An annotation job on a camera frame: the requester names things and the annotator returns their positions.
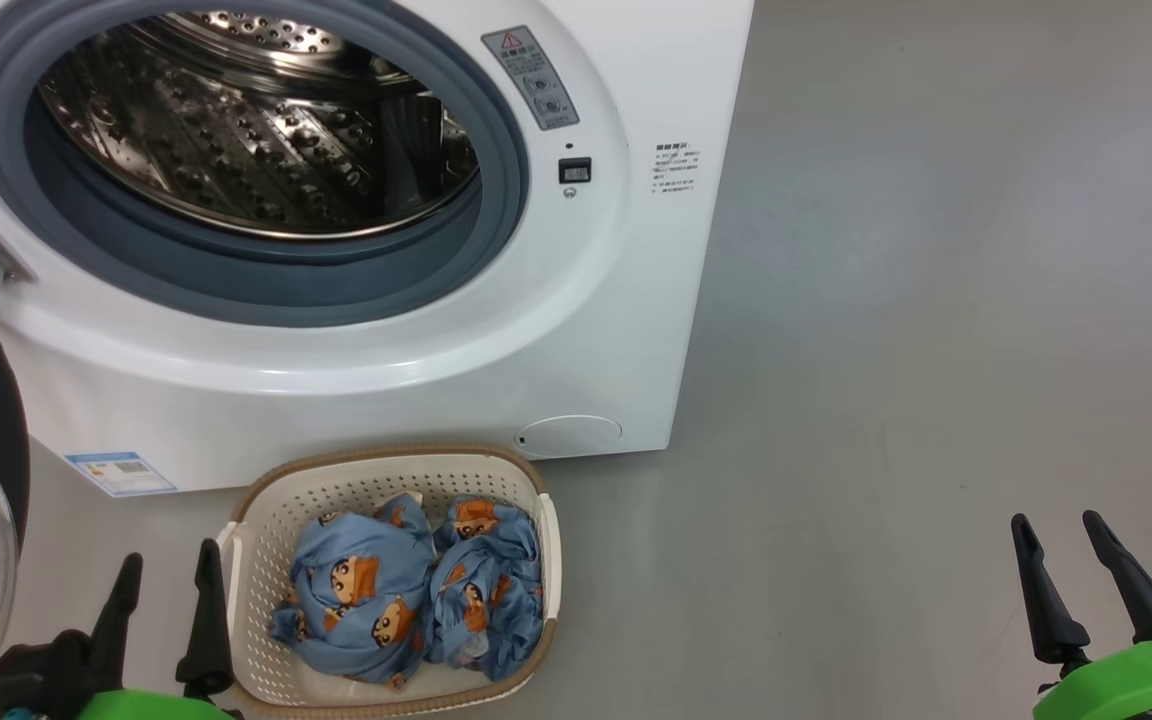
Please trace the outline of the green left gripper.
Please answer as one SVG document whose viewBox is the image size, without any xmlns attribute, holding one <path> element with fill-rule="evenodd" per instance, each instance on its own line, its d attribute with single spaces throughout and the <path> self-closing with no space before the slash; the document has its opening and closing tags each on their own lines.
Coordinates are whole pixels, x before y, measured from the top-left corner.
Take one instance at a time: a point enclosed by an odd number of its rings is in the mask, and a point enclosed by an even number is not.
<svg viewBox="0 0 1152 720">
<path fill-rule="evenodd" d="M 123 673 L 129 623 L 141 602 L 142 571 L 141 553 L 128 553 L 90 635 L 93 673 Z M 205 702 L 229 691 L 236 680 L 223 566 L 214 539 L 200 543 L 195 588 L 198 596 L 191 632 L 185 655 L 175 667 L 175 680 L 183 685 L 184 696 L 137 689 L 94 694 L 76 720 L 237 720 L 228 711 Z"/>
</svg>

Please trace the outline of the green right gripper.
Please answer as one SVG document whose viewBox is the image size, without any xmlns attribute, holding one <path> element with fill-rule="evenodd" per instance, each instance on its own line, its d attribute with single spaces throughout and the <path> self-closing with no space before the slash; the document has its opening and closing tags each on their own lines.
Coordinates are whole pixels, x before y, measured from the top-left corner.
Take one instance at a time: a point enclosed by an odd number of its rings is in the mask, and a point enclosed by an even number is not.
<svg viewBox="0 0 1152 720">
<path fill-rule="evenodd" d="M 1038 698 L 1033 720 L 1130 720 L 1152 711 L 1152 578 L 1098 511 L 1083 511 L 1082 521 L 1096 558 L 1111 571 L 1124 602 L 1134 647 L 1089 661 L 1087 629 L 1073 619 L 1053 584 L 1043 543 L 1023 511 L 1011 516 L 1011 546 L 1033 655 L 1043 664 L 1082 666 Z"/>
</svg>

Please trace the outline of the blue cartoon print garment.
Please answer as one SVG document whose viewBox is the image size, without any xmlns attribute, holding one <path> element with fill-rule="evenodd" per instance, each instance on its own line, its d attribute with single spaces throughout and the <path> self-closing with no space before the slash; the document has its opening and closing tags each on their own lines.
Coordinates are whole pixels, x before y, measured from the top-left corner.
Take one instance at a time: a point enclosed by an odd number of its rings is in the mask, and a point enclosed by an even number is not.
<svg viewBox="0 0 1152 720">
<path fill-rule="evenodd" d="M 324 511 L 294 544 L 291 591 L 271 614 L 270 637 L 316 673 L 401 691 L 425 655 L 434 564 L 419 493 L 376 511 Z"/>
<path fill-rule="evenodd" d="M 535 524 L 516 506 L 456 497 L 434 539 L 425 661 L 507 679 L 530 659 L 544 626 Z"/>
</svg>

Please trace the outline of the cream laundry basket brown rim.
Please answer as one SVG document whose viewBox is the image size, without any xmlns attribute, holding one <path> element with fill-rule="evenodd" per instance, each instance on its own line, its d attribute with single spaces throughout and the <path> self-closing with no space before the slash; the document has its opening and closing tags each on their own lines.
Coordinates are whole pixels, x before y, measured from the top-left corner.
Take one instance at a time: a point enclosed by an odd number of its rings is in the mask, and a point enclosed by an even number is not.
<svg viewBox="0 0 1152 720">
<path fill-rule="evenodd" d="M 270 637 L 276 602 L 291 588 L 294 541 L 324 511 L 371 511 L 399 492 L 420 493 L 430 518 L 454 497 L 488 497 L 525 511 L 538 532 L 544 626 L 517 673 L 429 666 L 399 691 L 310 669 Z M 484 445 L 361 448 L 285 462 L 257 479 L 218 537 L 229 562 L 227 620 L 234 706 L 247 720 L 410 720 L 502 700 L 530 682 L 556 638 L 562 544 L 556 507 L 535 465 L 515 450 Z"/>
</svg>

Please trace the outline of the grey rubber door gasket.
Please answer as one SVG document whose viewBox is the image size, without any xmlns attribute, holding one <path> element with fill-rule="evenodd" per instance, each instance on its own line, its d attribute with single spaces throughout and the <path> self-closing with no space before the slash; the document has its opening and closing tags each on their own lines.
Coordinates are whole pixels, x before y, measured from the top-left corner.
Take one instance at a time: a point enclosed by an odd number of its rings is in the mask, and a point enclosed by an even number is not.
<svg viewBox="0 0 1152 720">
<path fill-rule="evenodd" d="M 283 243 L 157 209 L 91 167 L 36 97 L 78 41 L 132 20 L 232 9 L 324 26 L 433 91 L 467 129 L 480 176 L 420 223 L 378 237 Z M 159 306 L 217 323 L 321 328 L 410 313 L 506 249 L 529 195 L 524 131 L 465 47 L 397 0 L 6 0 L 0 8 L 0 199 L 51 251 Z"/>
</svg>

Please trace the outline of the white front-load washing machine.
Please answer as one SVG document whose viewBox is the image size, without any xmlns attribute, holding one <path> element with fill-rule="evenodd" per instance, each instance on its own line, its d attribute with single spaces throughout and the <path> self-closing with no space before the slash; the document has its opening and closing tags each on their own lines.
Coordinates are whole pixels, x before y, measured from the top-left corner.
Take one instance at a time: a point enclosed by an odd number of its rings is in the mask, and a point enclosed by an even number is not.
<svg viewBox="0 0 1152 720">
<path fill-rule="evenodd" d="M 0 344 L 29 437 L 78 477 L 65 455 L 136 452 L 177 492 L 238 487 L 374 445 L 516 450 L 520 429 L 562 415 L 617 420 L 613 454 L 667 447 L 755 0 L 397 3 L 465 47 L 524 131 L 506 249 L 376 323 L 217 323 L 103 283 L 0 199 L 0 241 L 36 276 L 0 293 Z M 540 131 L 482 41 L 511 26 L 535 32 L 579 123 Z M 677 142 L 703 152 L 698 184 L 653 194 L 654 149 Z M 593 159 L 593 181 L 559 184 L 562 158 Z"/>
</svg>

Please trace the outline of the blue energy label sticker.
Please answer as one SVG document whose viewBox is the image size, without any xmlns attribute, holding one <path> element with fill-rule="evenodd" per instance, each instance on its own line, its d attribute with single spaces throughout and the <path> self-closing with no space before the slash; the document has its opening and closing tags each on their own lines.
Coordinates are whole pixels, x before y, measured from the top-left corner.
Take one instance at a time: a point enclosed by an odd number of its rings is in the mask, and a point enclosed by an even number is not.
<svg viewBox="0 0 1152 720">
<path fill-rule="evenodd" d="M 109 497 L 170 495 L 179 491 L 136 452 L 65 455 L 65 461 Z"/>
</svg>

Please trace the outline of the round white filter cover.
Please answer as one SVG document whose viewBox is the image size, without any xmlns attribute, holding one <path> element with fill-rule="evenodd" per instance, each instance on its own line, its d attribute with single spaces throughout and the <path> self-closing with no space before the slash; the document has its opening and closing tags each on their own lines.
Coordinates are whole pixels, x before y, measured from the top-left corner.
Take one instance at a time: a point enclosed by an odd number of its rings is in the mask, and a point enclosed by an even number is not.
<svg viewBox="0 0 1152 720">
<path fill-rule="evenodd" d="M 532 420 L 518 430 L 513 442 L 529 457 L 586 457 L 613 454 L 622 434 L 621 424 L 605 416 L 562 415 Z"/>
</svg>

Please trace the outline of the steel perforated washer drum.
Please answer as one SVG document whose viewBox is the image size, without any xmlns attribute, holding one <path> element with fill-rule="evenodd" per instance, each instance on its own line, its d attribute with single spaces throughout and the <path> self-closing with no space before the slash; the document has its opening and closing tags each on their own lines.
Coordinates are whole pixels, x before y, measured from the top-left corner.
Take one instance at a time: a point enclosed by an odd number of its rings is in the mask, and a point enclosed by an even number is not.
<svg viewBox="0 0 1152 720">
<path fill-rule="evenodd" d="M 111 26 L 36 86 L 65 141 L 157 209 L 283 243 L 420 223 L 479 179 L 467 129 L 374 51 L 252 12 Z"/>
</svg>

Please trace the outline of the black text instruction sticker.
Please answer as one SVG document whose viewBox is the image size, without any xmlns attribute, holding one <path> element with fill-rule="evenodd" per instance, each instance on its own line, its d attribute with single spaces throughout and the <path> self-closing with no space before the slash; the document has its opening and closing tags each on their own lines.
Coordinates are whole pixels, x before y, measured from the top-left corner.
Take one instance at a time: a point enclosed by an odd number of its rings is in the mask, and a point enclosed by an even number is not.
<svg viewBox="0 0 1152 720">
<path fill-rule="evenodd" d="M 703 152 L 690 142 L 658 143 L 650 169 L 650 191 L 681 194 L 695 190 Z"/>
</svg>

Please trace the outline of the grey warning label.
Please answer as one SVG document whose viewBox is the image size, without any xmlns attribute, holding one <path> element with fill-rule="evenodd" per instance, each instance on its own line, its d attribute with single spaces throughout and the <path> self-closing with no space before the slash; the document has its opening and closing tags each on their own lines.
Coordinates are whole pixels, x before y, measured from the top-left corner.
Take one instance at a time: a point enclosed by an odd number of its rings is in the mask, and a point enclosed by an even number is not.
<svg viewBox="0 0 1152 720">
<path fill-rule="evenodd" d="M 579 123 L 564 82 L 529 26 L 498 29 L 483 35 L 482 41 L 517 88 L 540 131 Z"/>
</svg>

